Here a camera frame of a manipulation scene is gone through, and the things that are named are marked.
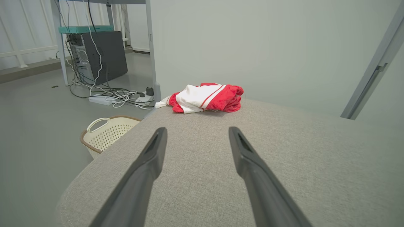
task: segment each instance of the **teal box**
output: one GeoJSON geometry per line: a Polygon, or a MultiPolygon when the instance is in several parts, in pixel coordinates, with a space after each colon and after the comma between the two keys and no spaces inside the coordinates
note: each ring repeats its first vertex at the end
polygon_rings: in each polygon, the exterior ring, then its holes
{"type": "MultiPolygon", "coordinates": [[[[94,32],[94,28],[90,26],[91,32],[94,32]]],[[[95,25],[95,30],[97,32],[107,32],[113,31],[114,27],[112,25],[95,25]]],[[[59,33],[88,33],[88,26],[69,26],[69,27],[59,27],[59,33]]]]}

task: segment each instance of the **white stripe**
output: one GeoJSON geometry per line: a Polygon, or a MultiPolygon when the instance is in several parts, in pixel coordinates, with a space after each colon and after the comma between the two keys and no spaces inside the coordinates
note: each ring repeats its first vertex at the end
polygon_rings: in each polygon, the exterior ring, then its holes
{"type": "Polygon", "coordinates": [[[210,101],[212,101],[212,99],[214,99],[216,97],[217,94],[219,94],[227,85],[223,85],[223,87],[221,87],[219,90],[217,90],[215,93],[213,93],[213,95],[211,95],[206,102],[203,104],[202,108],[206,109],[206,107],[209,105],[210,101]]]}
{"type": "Polygon", "coordinates": [[[167,101],[166,101],[166,104],[167,104],[167,105],[170,105],[170,99],[171,99],[171,95],[168,97],[168,99],[167,99],[167,101]]]}

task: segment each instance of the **white wall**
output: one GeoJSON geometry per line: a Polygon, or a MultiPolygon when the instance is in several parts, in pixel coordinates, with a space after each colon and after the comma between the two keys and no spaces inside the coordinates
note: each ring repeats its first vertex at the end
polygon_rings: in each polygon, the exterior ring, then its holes
{"type": "MultiPolygon", "coordinates": [[[[34,39],[30,34],[28,22],[24,17],[24,12],[21,7],[20,0],[14,1],[0,1],[0,7],[2,8],[2,12],[8,21],[8,26],[11,29],[11,35],[15,40],[17,47],[19,50],[31,49],[31,48],[39,48],[45,46],[55,46],[54,50],[36,52],[36,53],[29,53],[22,55],[25,64],[35,63],[39,61],[48,60],[50,57],[55,57],[57,52],[57,44],[56,42],[52,41],[51,35],[55,40],[55,32],[53,29],[53,18],[52,18],[52,11],[51,5],[53,4],[53,0],[42,0],[45,8],[46,14],[51,26],[51,34],[48,31],[46,26],[45,16],[42,13],[41,3],[40,0],[21,0],[25,6],[27,11],[28,19],[31,21],[33,30],[34,30],[34,37],[38,41],[35,45],[34,39]]],[[[87,10],[87,3],[83,2],[73,2],[73,1],[60,1],[62,15],[64,17],[65,23],[68,26],[84,26],[88,25],[86,14],[87,10]]],[[[91,7],[91,15],[93,17],[93,21],[95,25],[109,25],[108,17],[107,17],[107,9],[104,4],[100,4],[101,8],[99,8],[99,4],[90,3],[91,7]]],[[[120,21],[118,19],[118,9],[114,7],[114,18],[115,18],[115,30],[120,31],[120,21]]],[[[6,32],[2,23],[0,23],[0,53],[12,52],[13,49],[11,48],[11,44],[7,38],[6,32]]],[[[3,57],[0,58],[0,70],[17,67],[19,63],[15,56],[11,57],[3,57]]]]}
{"type": "Polygon", "coordinates": [[[162,97],[187,84],[340,116],[400,0],[153,0],[162,97]]]}
{"type": "Polygon", "coordinates": [[[146,5],[129,4],[128,19],[130,34],[130,44],[133,50],[149,52],[149,32],[147,31],[146,5]]]}
{"type": "Polygon", "coordinates": [[[404,129],[404,45],[394,57],[356,121],[404,129]]]}

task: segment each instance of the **red cloth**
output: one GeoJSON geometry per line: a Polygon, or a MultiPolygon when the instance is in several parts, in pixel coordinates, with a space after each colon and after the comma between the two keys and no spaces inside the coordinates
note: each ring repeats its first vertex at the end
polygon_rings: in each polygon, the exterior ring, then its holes
{"type": "MultiPolygon", "coordinates": [[[[219,84],[215,84],[215,83],[202,83],[199,86],[199,88],[201,90],[203,88],[202,86],[218,87],[218,89],[214,90],[213,92],[211,89],[209,92],[206,92],[206,93],[200,92],[200,93],[198,93],[198,96],[195,97],[195,102],[192,102],[192,103],[193,103],[193,105],[195,105],[195,103],[197,103],[198,107],[201,108],[202,111],[210,109],[210,110],[215,110],[215,111],[220,110],[220,111],[230,113],[230,112],[238,111],[241,108],[241,105],[240,105],[241,97],[240,96],[244,93],[244,90],[242,87],[233,86],[233,85],[219,85],[219,84]]],[[[177,102],[177,95],[179,93],[180,92],[172,94],[166,100],[166,104],[172,106],[174,112],[184,113],[183,108],[177,102]]]]}

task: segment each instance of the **brown basket rim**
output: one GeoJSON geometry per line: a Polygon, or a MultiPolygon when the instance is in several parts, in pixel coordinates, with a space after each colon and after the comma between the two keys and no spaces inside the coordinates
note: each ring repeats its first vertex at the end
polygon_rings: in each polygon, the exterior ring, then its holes
{"type": "MultiPolygon", "coordinates": [[[[129,117],[129,116],[126,116],[126,115],[116,115],[116,116],[110,117],[110,119],[114,119],[114,118],[129,118],[129,119],[136,120],[136,121],[139,121],[139,122],[142,121],[142,120],[140,120],[140,119],[133,118],[133,117],[129,117]]],[[[84,146],[90,148],[91,150],[93,150],[93,151],[95,151],[95,152],[97,152],[97,153],[101,153],[102,150],[97,149],[97,148],[91,146],[90,144],[88,144],[87,142],[84,141],[84,136],[85,136],[86,134],[87,134],[87,130],[84,130],[84,131],[81,133],[81,135],[80,135],[80,142],[81,142],[84,146]]]]}

